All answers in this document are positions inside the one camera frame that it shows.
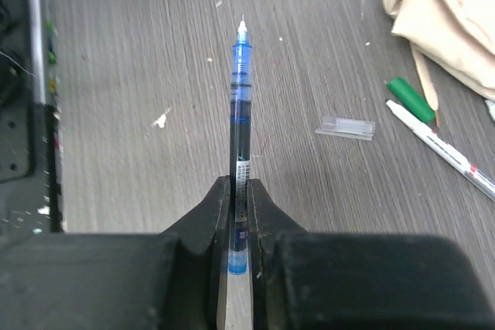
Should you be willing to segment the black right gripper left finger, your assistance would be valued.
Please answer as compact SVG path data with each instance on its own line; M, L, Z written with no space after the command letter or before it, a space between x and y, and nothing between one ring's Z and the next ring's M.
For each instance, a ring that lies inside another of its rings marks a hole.
M222 329L230 181L162 233L29 234L1 245L3 329Z

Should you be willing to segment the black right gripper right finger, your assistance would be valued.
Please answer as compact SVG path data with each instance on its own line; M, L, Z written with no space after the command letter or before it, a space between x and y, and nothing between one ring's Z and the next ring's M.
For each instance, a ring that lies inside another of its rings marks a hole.
M492 329L469 258L441 236L312 233L247 186L256 329Z

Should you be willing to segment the clear plastic pen cap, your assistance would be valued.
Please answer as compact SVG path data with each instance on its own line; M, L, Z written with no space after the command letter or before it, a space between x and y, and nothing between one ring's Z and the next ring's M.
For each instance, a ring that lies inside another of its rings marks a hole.
M362 121L349 118L325 116L316 134L330 135L341 138L371 141L375 132L374 121Z

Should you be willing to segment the blue transparent gel pen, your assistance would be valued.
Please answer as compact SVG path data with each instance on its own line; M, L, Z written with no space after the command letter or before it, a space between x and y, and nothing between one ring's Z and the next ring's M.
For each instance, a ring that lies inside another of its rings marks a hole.
M247 186L250 178L252 46L246 22L237 27L230 72L230 242L228 270L241 275L248 265Z

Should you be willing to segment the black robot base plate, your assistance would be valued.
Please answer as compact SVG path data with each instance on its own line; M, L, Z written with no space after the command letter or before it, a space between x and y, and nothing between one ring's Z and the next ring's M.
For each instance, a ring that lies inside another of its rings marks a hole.
M1 0L1 241L62 230L53 116L35 99L30 0Z

